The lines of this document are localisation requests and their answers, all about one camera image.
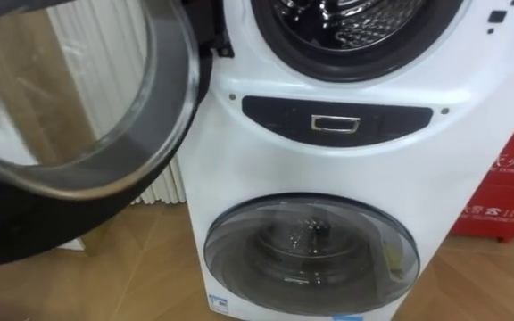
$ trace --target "stainless steel drum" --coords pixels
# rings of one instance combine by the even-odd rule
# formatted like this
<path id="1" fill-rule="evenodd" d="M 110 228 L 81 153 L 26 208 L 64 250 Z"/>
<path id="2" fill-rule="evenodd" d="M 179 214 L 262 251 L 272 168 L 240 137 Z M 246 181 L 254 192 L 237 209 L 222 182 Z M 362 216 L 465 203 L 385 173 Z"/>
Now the stainless steel drum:
<path id="1" fill-rule="evenodd" d="M 284 28 L 318 49 L 367 49 L 399 31 L 426 0 L 278 0 Z"/>

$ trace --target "open washing machine door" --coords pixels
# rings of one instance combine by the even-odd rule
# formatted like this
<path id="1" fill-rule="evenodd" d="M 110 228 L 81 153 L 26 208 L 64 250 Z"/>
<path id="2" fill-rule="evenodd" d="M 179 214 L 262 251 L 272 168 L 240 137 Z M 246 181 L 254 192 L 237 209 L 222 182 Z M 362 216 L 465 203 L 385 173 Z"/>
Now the open washing machine door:
<path id="1" fill-rule="evenodd" d="M 414 240 L 397 220 L 323 194 L 271 195 L 229 210 L 211 227 L 204 257 L 235 295 L 303 316 L 384 307 L 419 273 Z"/>
<path id="2" fill-rule="evenodd" d="M 207 92 L 211 50 L 224 32 L 214 0 L 80 0 L 32 12 L 63 2 L 0 0 L 0 264 L 84 234 L 158 177 Z M 122 18 L 101 15 L 120 5 Z M 126 31 L 143 43 L 117 46 L 129 33 L 116 18 L 132 21 Z M 104 47 L 112 52 L 93 53 Z M 137 78 L 135 86 L 123 79 L 106 87 L 117 75 L 97 78 L 101 66 L 134 63 L 115 59 L 131 50 L 142 54 L 139 72 L 118 76 Z M 116 103 L 118 114 L 104 108 Z M 16 206 L 2 210 L 1 202 Z"/>

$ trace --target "white radiator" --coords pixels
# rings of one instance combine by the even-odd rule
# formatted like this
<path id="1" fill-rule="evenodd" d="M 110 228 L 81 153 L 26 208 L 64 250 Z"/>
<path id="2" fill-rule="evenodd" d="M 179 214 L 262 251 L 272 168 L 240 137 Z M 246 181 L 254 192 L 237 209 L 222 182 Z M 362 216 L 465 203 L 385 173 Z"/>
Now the white radiator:
<path id="1" fill-rule="evenodd" d="M 145 17 L 137 0 L 82 0 L 48 10 L 54 32 L 97 137 L 131 105 L 146 55 Z M 136 202 L 185 202 L 172 160 Z"/>

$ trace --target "washing machine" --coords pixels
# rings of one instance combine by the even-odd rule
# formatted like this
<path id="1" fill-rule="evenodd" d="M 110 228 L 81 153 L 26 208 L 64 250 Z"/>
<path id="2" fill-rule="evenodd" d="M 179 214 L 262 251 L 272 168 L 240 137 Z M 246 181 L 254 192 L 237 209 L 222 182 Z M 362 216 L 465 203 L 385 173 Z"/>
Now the washing machine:
<path id="1" fill-rule="evenodd" d="M 178 151 L 209 308 L 391 320 L 514 131 L 514 1 L 224 1 Z"/>
<path id="2" fill-rule="evenodd" d="M 390 319 L 514 130 L 514 0 L 140 3 L 145 72 L 105 135 L 45 161 L 0 112 L 0 205 L 24 200 L 0 264 L 113 217 L 179 149 L 209 308 Z"/>

